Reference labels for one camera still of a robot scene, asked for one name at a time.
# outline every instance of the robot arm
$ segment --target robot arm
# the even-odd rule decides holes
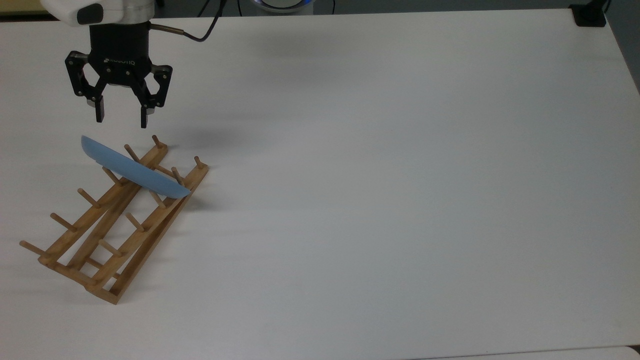
[[[149,20],[154,16],[154,0],[41,0],[42,6],[71,26],[89,25],[91,52],[72,51],[65,60],[71,85],[77,96],[95,108],[97,122],[104,119],[102,91],[109,85],[131,88],[140,102],[140,124],[164,100],[173,69],[154,65],[149,59]],[[95,85],[84,76],[89,64],[98,74]],[[159,90],[151,94],[145,77],[154,75]]]

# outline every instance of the robotiq logo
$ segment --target robotiq logo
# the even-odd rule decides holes
[[[104,62],[106,63],[121,63],[121,64],[127,64],[127,65],[136,65],[136,62],[133,60],[114,60],[114,59],[104,59]]]

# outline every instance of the cable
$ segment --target cable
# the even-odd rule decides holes
[[[182,35],[182,36],[185,36],[185,37],[188,37],[188,38],[192,39],[193,41],[203,42],[204,40],[207,40],[207,38],[211,34],[211,31],[213,30],[213,27],[215,27],[216,23],[218,22],[218,19],[220,18],[220,15],[222,15],[222,10],[225,8],[226,4],[227,4],[227,0],[220,0],[220,6],[218,7],[218,12],[216,12],[216,16],[213,18],[213,21],[211,22],[211,26],[209,26],[209,29],[207,30],[207,33],[201,38],[197,38],[197,37],[189,34],[188,32],[184,31],[183,29],[172,28],[171,26],[165,26],[165,25],[160,25],[160,24],[151,24],[149,26],[149,28],[151,30],[159,30],[159,31],[165,31],[167,33]],[[202,11],[204,11],[204,8],[206,8],[206,7],[207,7],[207,4],[205,4],[205,6],[202,8],[202,10],[200,10],[200,13],[202,13]]]
[[[197,42],[203,42],[204,40],[207,40],[209,35],[211,35],[211,31],[213,30],[213,27],[215,27],[216,23],[218,22],[220,15],[222,15],[222,10],[224,10],[226,4],[227,4],[227,0],[220,0],[220,5],[218,6],[218,12],[216,13],[216,16],[213,18],[213,21],[211,22],[211,26],[209,26],[207,33],[203,37],[197,38],[186,31],[184,32],[183,35]]]
[[[200,9],[200,12],[198,13],[198,16],[196,17],[200,17],[202,15],[202,13],[204,13],[204,10],[207,8],[207,5],[209,5],[209,1],[211,0],[207,0],[204,5],[202,6],[202,9]]]

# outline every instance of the table surface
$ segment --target table surface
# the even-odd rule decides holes
[[[204,32],[210,19],[158,20]],[[640,97],[569,10],[222,19],[139,128],[63,59],[86,28],[0,24],[5,359],[415,359],[640,343]],[[87,135],[212,166],[116,306],[48,247],[110,180]],[[144,218],[142,197],[132,212]],[[118,223],[118,245],[133,228]]]

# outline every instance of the bamboo rack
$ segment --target bamboo rack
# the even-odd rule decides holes
[[[52,213],[51,218],[67,230],[47,250],[42,250],[24,240],[20,241],[20,246],[38,254],[38,261],[41,264],[78,282],[91,294],[112,304],[118,303],[133,278],[209,171],[209,167],[202,163],[198,156],[195,157],[196,165],[185,177],[181,177],[175,167],[172,168],[173,171],[161,167],[160,161],[167,154],[168,147],[161,143],[156,135],[152,138],[155,146],[142,158],[137,157],[128,145],[125,145],[125,150],[134,161],[174,177],[178,183],[190,190],[189,195],[181,199],[161,199],[158,194],[151,192],[150,195],[155,200],[157,207],[142,222],[136,220],[131,213],[126,213],[125,217],[135,230],[121,246],[116,248],[105,241],[105,237],[142,187],[124,177],[119,179],[109,169],[102,168],[113,180],[113,186],[99,199],[94,199],[82,188],[78,189],[78,193],[91,204],[91,207],[73,224]],[[96,226],[84,239],[71,260],[66,265],[60,263],[58,261],[60,257],[78,242],[94,224]],[[110,258],[104,264],[92,257],[100,247],[111,253]],[[84,274],[82,269],[85,265],[97,268],[96,273],[93,276]],[[107,289],[105,285],[111,278],[114,278],[115,282]]]

